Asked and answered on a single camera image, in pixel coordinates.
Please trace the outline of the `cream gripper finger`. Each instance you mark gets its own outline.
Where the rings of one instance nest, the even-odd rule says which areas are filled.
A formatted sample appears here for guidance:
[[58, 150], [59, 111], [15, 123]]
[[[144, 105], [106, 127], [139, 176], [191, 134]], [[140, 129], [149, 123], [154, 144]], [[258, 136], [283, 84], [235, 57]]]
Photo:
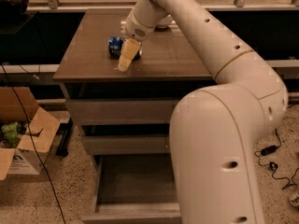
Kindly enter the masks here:
[[118, 69], [120, 71], [124, 72], [129, 68], [139, 49], [140, 43], [136, 39], [129, 38], [123, 43], [118, 64]]

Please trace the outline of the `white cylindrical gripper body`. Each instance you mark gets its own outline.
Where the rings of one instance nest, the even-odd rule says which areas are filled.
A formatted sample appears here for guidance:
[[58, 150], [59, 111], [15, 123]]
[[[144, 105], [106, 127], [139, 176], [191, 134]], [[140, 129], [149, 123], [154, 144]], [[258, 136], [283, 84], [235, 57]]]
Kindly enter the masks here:
[[129, 13], [126, 24], [126, 34], [138, 41], [147, 40], [154, 31], [155, 19], [144, 12], [137, 13], [133, 10]]

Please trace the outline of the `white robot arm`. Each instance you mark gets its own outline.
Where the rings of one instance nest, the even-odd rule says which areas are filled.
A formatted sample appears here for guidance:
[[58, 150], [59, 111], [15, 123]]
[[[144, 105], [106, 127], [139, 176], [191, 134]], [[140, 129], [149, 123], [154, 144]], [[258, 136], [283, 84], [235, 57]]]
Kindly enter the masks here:
[[171, 16], [215, 83], [192, 91], [170, 119], [170, 153], [183, 224], [264, 224], [253, 147], [281, 122], [288, 104], [280, 76], [194, 0], [138, 0], [119, 68], [157, 23]]

